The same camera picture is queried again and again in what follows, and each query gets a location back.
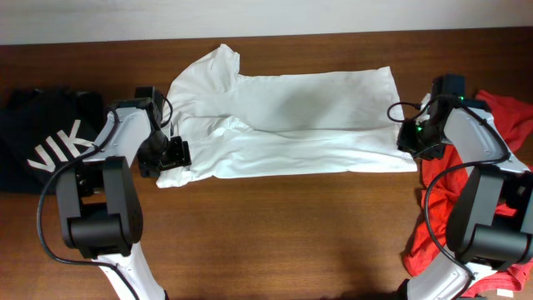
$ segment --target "red cloth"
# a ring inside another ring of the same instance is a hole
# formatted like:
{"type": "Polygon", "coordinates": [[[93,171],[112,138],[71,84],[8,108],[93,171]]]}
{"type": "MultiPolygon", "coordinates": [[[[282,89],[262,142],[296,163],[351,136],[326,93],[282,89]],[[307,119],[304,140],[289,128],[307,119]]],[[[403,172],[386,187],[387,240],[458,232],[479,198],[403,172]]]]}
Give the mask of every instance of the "red cloth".
{"type": "MultiPolygon", "coordinates": [[[[486,101],[492,109],[496,128],[506,140],[512,152],[516,151],[533,132],[533,106],[519,102],[513,97],[491,95],[481,91],[476,96],[486,101]]],[[[449,167],[462,163],[459,154],[452,146],[448,146],[441,160],[422,162],[422,180],[427,187],[431,180],[449,167]]],[[[443,177],[433,188],[430,196],[431,226],[439,241],[446,242],[446,222],[462,188],[468,179],[466,170],[458,170],[443,177]]],[[[505,205],[500,205],[496,213],[512,215],[514,211],[505,205]]],[[[420,224],[415,230],[415,239],[411,252],[404,257],[407,272],[412,276],[421,274],[431,261],[439,254],[439,250],[431,241],[426,225],[420,224]]],[[[533,261],[526,265],[514,265],[507,272],[498,272],[472,286],[464,297],[474,297],[487,290],[504,288],[511,291],[521,291],[526,280],[529,279],[533,261]]]]}

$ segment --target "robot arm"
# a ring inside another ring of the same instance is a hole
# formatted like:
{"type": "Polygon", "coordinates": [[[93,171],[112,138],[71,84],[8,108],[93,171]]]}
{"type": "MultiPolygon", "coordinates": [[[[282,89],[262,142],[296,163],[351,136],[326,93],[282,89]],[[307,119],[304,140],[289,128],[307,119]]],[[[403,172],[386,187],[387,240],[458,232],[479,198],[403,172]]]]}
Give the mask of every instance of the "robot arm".
{"type": "MultiPolygon", "coordinates": [[[[191,164],[186,142],[161,130],[162,95],[152,87],[136,90],[134,99],[115,102],[119,123],[109,113],[95,144],[111,139],[101,152],[66,171],[57,182],[57,202],[63,241],[84,258],[117,266],[139,299],[168,299],[153,278],[142,254],[142,210],[130,167],[135,155],[143,177],[191,164]],[[82,198],[104,192],[106,202],[82,198]]],[[[101,267],[122,299],[134,299],[125,282],[101,267]]]]}
{"type": "Polygon", "coordinates": [[[486,103],[465,99],[464,90],[463,77],[437,78],[429,118],[404,123],[398,146],[414,158],[433,159],[442,158],[446,145],[453,144],[461,160],[473,164],[448,220],[446,241],[476,278],[470,281],[466,270],[441,253],[420,276],[402,284],[401,299],[457,299],[466,285],[533,258],[533,175],[503,142],[486,103]],[[495,215],[502,201],[517,210],[514,217],[495,215]]]}

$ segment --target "wooden table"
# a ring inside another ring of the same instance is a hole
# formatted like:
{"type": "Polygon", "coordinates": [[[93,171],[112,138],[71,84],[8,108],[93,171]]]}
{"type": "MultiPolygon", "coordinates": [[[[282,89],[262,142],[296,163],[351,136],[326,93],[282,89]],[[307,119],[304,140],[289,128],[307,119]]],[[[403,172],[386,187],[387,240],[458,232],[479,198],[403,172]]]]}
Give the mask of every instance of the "wooden table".
{"type": "MultiPolygon", "coordinates": [[[[245,75],[391,66],[403,101],[420,101],[443,73],[465,75],[469,93],[533,100],[533,28],[0,47],[0,88],[5,96],[12,88],[68,85],[107,101],[131,97],[137,86],[166,92],[220,43],[242,55],[245,75]]],[[[517,155],[533,164],[531,138],[517,155]]],[[[169,189],[133,172],[143,250],[171,299],[331,298],[395,290],[409,277],[401,254],[420,220],[418,172],[211,178],[169,189]]],[[[0,193],[0,298],[116,298],[100,270],[46,257],[36,206],[36,196],[0,193]]],[[[79,258],[60,238],[53,197],[44,224],[54,251],[79,258]]],[[[516,295],[531,297],[532,284],[516,295]]]]}

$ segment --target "white backdrop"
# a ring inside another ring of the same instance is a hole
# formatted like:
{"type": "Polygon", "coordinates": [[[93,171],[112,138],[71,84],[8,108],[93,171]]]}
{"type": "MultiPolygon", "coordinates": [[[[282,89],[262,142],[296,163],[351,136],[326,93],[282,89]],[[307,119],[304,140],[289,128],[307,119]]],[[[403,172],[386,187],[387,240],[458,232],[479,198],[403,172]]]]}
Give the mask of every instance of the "white backdrop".
{"type": "Polygon", "coordinates": [[[533,26],[531,0],[0,0],[0,43],[533,26]]]}

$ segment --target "black cloth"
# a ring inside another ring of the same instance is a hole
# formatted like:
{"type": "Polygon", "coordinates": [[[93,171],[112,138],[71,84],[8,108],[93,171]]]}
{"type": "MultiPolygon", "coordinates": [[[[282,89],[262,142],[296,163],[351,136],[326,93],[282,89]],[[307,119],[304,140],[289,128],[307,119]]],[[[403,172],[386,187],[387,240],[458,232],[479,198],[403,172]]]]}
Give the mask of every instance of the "black cloth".
{"type": "Polygon", "coordinates": [[[97,93],[14,92],[0,110],[0,190],[39,193],[55,170],[87,150],[103,125],[97,93]]]}

